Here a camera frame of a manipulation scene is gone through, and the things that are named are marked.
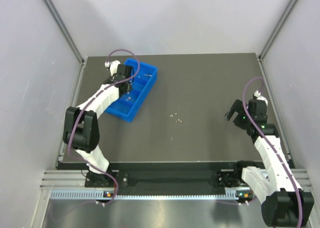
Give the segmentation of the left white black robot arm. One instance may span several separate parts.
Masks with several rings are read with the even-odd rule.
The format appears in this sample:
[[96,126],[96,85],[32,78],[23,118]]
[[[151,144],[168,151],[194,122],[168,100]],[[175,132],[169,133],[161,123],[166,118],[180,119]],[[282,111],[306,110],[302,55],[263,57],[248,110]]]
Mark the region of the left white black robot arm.
[[112,178],[110,162],[99,148],[98,119],[122,95],[128,93],[133,67],[119,61],[107,63],[110,77],[84,103],[65,112],[63,142],[75,150],[88,166],[87,180],[92,186],[107,187]]

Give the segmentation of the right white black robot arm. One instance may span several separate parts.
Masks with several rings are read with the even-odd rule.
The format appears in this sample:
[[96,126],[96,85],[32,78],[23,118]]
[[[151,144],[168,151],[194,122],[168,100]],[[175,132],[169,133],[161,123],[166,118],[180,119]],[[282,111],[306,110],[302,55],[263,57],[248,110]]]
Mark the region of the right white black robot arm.
[[237,99],[225,114],[226,120],[230,120],[237,113],[234,125],[250,136],[264,165],[261,169],[254,162],[237,162],[235,176],[247,184],[259,200],[262,218],[268,227],[304,228],[314,197],[304,191],[293,176],[277,128],[268,123],[267,105],[265,98],[252,98],[248,104]]

